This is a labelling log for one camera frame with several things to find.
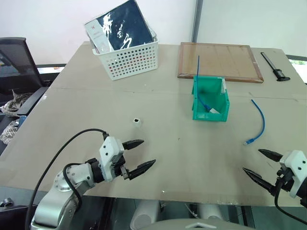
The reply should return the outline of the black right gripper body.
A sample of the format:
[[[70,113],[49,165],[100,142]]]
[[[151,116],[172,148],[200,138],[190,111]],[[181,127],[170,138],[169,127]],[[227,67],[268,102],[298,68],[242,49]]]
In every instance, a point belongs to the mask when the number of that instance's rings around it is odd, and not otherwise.
[[[277,180],[276,180],[276,190],[285,190],[289,192],[294,184],[294,173],[290,168],[282,169],[280,168],[277,172]]]

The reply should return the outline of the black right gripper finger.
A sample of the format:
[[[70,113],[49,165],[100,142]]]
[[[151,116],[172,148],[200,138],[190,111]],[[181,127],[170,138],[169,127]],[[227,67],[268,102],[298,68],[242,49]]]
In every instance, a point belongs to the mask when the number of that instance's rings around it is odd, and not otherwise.
[[[267,158],[275,161],[275,162],[279,162],[281,160],[281,158],[283,157],[282,154],[277,153],[275,151],[271,151],[268,149],[258,149],[258,151],[263,154],[264,156],[266,156]]]
[[[275,196],[276,187],[274,185],[263,180],[259,174],[250,169],[243,168],[243,171],[250,177],[252,181],[254,181],[256,184],[267,190],[272,196]]]

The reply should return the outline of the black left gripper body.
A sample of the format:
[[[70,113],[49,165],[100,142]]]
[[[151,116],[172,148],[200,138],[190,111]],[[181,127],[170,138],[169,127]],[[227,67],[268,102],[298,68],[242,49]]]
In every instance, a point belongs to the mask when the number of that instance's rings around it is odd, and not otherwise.
[[[116,177],[122,176],[124,180],[129,179],[129,170],[125,167],[124,156],[114,156],[111,158],[111,181]]]

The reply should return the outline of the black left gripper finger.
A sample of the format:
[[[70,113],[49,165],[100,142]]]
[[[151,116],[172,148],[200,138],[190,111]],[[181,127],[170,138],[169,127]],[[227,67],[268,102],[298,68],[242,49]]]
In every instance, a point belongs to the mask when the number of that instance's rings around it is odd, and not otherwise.
[[[136,169],[129,172],[129,179],[133,180],[136,177],[144,174],[148,169],[150,169],[153,166],[155,162],[156,162],[156,159],[150,160],[150,161],[147,161],[145,163],[138,165]]]
[[[122,145],[123,145],[124,150],[131,150],[139,146],[143,142],[144,140],[142,139],[135,139],[135,140],[129,140],[129,141],[123,142]]]

